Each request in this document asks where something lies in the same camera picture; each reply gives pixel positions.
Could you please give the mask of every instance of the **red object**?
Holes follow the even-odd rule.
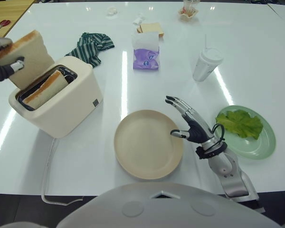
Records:
[[[0,22],[0,26],[4,27],[10,24],[10,20],[3,20]]]

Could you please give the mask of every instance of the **striped towel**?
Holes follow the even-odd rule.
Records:
[[[114,44],[106,34],[85,32],[77,42],[77,47],[66,56],[77,57],[95,67],[101,63],[101,60],[97,57],[99,51],[110,48],[114,48]]]

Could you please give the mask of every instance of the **robotic hand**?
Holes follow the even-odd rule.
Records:
[[[237,156],[224,142],[224,127],[216,124],[211,130],[204,119],[187,103],[177,97],[166,97],[166,103],[175,107],[190,127],[188,131],[173,130],[170,134],[201,144],[196,153],[200,159],[208,159],[208,164],[218,176],[227,198],[264,212],[251,180],[239,167]],[[221,138],[214,135],[218,126],[222,128]]]
[[[0,38],[0,49],[5,48],[11,44],[12,41],[9,38]],[[0,82],[9,78],[12,74],[24,67],[24,57],[19,57],[14,63],[0,66]]]

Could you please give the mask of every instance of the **toaster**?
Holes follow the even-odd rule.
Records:
[[[36,110],[24,104],[23,99],[55,70],[63,74],[68,85]],[[26,89],[17,88],[9,96],[9,104],[17,113],[54,138],[68,135],[102,100],[92,66],[71,56],[56,61]]]

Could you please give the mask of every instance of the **black cable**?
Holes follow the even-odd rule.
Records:
[[[219,139],[215,144],[213,144],[212,146],[210,146],[207,150],[205,150],[205,152],[209,151],[211,148],[213,148],[214,146],[220,144],[222,141],[225,140],[225,139],[224,139],[225,128],[224,128],[224,126],[223,126],[222,124],[216,123],[216,124],[213,126],[213,128],[212,128],[212,130],[211,130],[211,133],[214,134],[215,130],[216,130],[218,127],[220,127],[221,130],[222,130],[220,139]]]

